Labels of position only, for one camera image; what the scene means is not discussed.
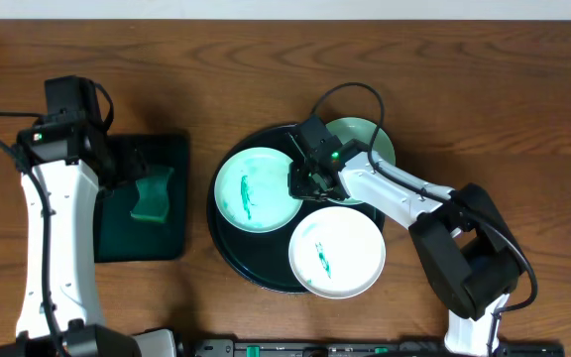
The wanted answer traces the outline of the green sponge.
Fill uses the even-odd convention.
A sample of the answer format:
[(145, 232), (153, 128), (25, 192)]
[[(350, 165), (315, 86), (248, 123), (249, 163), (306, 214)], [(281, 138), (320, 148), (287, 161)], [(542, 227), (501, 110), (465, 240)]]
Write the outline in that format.
[(165, 223), (170, 209), (169, 182), (174, 169), (165, 166), (151, 166), (146, 177), (136, 181), (138, 200), (131, 210), (131, 217), (137, 221)]

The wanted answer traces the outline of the green-stained plate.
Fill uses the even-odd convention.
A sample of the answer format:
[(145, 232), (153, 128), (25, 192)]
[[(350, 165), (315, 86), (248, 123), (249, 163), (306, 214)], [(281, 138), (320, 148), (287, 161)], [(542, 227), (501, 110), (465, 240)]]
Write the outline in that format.
[(219, 213), (234, 227), (268, 233), (284, 227), (302, 207), (288, 191), (289, 165), (285, 153), (267, 147), (242, 150), (219, 169), (214, 183)]

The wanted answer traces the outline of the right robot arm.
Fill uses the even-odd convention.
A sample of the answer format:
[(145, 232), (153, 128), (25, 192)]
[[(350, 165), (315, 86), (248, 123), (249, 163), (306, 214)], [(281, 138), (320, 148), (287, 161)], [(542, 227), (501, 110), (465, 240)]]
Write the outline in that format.
[(354, 198), (406, 228), (423, 271), (450, 312), (446, 348), (492, 356), (508, 298), (532, 268), (487, 192), (468, 183), (456, 190), (417, 178), (359, 140), (295, 142), (291, 196), (322, 201)]

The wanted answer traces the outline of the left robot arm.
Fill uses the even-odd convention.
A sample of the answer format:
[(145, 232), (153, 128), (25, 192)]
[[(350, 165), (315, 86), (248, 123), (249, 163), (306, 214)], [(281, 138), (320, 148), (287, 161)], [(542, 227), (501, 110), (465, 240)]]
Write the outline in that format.
[(106, 134), (35, 125), (9, 152), (26, 200), (28, 267), (16, 338), (0, 356), (141, 355), (134, 337), (106, 327), (95, 283), (96, 198), (118, 176)]

